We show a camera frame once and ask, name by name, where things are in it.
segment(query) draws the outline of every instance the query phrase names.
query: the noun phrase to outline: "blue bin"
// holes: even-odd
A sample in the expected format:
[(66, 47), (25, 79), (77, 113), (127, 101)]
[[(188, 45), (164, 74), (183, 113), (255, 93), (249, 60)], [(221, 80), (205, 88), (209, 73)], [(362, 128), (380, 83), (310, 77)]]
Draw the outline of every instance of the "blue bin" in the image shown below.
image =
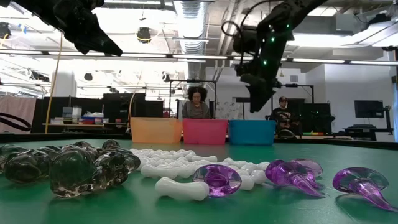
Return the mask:
[(236, 145), (271, 146), (274, 143), (275, 121), (229, 121), (229, 142)]

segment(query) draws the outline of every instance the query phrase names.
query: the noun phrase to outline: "orange bin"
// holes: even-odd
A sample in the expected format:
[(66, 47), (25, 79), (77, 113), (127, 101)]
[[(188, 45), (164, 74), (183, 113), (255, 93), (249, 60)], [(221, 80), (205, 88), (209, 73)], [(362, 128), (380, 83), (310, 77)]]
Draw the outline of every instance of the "orange bin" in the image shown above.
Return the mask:
[(182, 122), (175, 118), (131, 118), (134, 143), (177, 144), (181, 141)]

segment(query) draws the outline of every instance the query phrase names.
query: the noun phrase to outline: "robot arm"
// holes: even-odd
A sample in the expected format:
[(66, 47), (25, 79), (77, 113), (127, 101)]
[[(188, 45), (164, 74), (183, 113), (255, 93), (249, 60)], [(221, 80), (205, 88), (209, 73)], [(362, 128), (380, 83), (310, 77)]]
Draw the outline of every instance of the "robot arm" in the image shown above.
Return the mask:
[(253, 53), (253, 60), (235, 67), (241, 81), (248, 83), (250, 112), (258, 112), (280, 88), (276, 79), (286, 42), (294, 40), (293, 29), (326, 0), (286, 0), (277, 5), (257, 27), (242, 26), (234, 39), (234, 50)]
[[(122, 54), (122, 50), (105, 34), (97, 16), (91, 12), (104, 4), (104, 0), (13, 0), (43, 22), (63, 32), (65, 38), (75, 44), (78, 51), (90, 50), (106, 54)], [(7, 7), (10, 0), (0, 0)]]

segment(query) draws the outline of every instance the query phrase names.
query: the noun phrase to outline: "green table surface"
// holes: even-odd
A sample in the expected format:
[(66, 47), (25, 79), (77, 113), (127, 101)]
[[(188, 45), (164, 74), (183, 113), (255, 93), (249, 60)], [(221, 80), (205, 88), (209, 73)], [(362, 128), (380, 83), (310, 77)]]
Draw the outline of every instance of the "green table surface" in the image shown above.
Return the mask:
[[(38, 148), (76, 142), (22, 142), (16, 145)], [(96, 147), (104, 140), (82, 139)], [(253, 163), (274, 159), (308, 158), (318, 161), (324, 173), (317, 181), (325, 185), (325, 198), (305, 195), (292, 187), (274, 187), (266, 182), (252, 191), (239, 190), (225, 198), (182, 202), (160, 197), (157, 179), (131, 174), (119, 187), (73, 199), (60, 199), (51, 192), (48, 181), (16, 185), (0, 176), (0, 223), (398, 223), (398, 213), (376, 208), (355, 195), (343, 194), (331, 184), (341, 169), (363, 166), (384, 174), (390, 187), (384, 197), (398, 206), (398, 151), (320, 144), (275, 144), (264, 146), (142, 145), (119, 141), (122, 147), (136, 149), (194, 150), (199, 156), (215, 155)], [(189, 182), (190, 179), (177, 179)]]

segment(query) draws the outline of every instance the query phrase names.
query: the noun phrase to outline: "purple translucent object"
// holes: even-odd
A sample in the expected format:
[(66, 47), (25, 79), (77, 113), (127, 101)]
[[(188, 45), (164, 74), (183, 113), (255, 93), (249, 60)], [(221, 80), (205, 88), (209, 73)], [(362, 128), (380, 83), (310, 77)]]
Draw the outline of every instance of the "purple translucent object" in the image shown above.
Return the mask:
[(241, 186), (239, 174), (223, 165), (205, 165), (196, 170), (192, 181), (205, 182), (209, 185), (209, 196), (224, 197), (235, 193)]
[(276, 185), (288, 186), (293, 185), (296, 188), (303, 190), (305, 193), (316, 196), (324, 197), (324, 194), (318, 192), (315, 186), (315, 179), (311, 178), (314, 173), (311, 168), (301, 165), (298, 162), (284, 162), (283, 160), (272, 161), (266, 169), (266, 177)]
[(377, 207), (398, 212), (381, 194), (389, 185), (388, 180), (379, 172), (365, 167), (350, 167), (339, 171), (333, 178), (336, 190), (362, 195)]
[(323, 169), (319, 163), (311, 160), (311, 159), (293, 159), (292, 162), (298, 162), (299, 164), (308, 167), (307, 174), (304, 176), (308, 182), (312, 185), (312, 187), (320, 188), (320, 186), (315, 181), (316, 177), (319, 177), (323, 174)]

